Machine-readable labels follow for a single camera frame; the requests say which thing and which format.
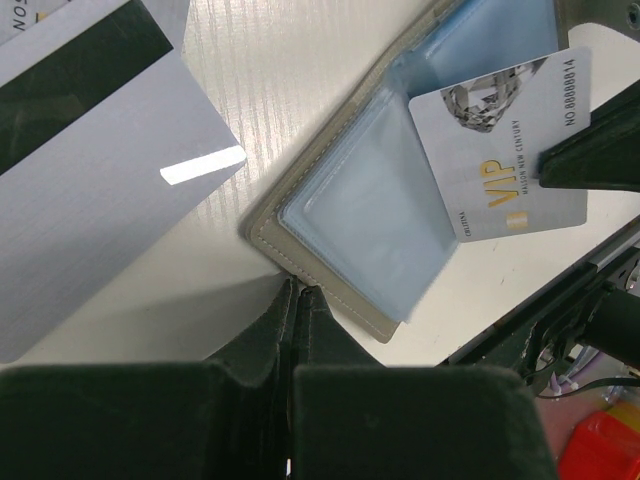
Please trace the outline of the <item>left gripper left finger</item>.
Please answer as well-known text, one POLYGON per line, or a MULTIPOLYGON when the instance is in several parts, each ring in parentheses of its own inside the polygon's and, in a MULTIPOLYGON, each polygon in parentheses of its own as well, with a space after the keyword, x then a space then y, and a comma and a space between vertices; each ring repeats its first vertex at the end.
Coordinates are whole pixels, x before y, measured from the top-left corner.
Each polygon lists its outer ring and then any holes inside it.
POLYGON ((1 374, 5 479, 282 479, 299 286, 195 362, 1 374))

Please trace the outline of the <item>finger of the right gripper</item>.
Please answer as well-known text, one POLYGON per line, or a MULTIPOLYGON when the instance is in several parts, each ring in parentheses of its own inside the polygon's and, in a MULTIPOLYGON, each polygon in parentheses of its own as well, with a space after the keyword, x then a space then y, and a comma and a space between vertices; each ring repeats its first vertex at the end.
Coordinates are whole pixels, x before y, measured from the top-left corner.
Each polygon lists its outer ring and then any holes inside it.
POLYGON ((639 191, 639 84, 599 106, 589 127, 539 156, 548 189, 639 191))

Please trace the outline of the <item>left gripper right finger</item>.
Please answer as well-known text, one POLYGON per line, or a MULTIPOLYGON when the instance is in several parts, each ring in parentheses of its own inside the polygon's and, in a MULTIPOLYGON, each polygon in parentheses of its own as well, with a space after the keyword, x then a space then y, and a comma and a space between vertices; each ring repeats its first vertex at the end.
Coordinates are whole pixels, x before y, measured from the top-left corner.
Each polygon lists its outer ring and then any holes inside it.
POLYGON ((529 390, 487 366, 385 367, 304 289, 291 383, 296 479, 551 479, 529 390))

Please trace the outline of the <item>silver diamond print card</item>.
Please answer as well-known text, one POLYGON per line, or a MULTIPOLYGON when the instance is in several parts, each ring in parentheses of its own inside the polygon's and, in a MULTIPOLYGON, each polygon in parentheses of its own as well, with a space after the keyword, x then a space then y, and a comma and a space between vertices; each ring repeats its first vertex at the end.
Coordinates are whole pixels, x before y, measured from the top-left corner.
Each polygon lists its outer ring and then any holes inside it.
POLYGON ((590 124, 577 47, 413 98, 409 111, 461 242, 579 226, 584 190, 547 189, 541 155, 590 124))

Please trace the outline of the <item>grey card holder wallet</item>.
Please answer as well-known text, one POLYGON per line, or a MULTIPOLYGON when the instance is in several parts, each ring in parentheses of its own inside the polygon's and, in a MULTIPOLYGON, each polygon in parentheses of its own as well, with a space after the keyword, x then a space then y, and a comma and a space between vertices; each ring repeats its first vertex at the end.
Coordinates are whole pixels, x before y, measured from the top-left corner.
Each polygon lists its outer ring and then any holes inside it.
POLYGON ((568 44, 558 1, 429 1, 254 209, 248 240, 388 342, 457 247, 409 103, 568 44))

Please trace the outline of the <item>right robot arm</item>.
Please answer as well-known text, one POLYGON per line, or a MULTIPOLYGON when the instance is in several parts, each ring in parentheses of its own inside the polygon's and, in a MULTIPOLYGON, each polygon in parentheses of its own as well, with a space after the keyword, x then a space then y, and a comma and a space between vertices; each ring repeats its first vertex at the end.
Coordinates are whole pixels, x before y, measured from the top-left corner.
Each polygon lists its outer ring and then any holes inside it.
MULTIPOLYGON (((633 83, 591 114, 588 128, 540 156, 546 189, 639 191, 639 84, 633 83)), ((578 340, 639 366, 639 219, 600 251, 597 267, 622 255, 620 272, 602 282, 580 314, 578 340)))

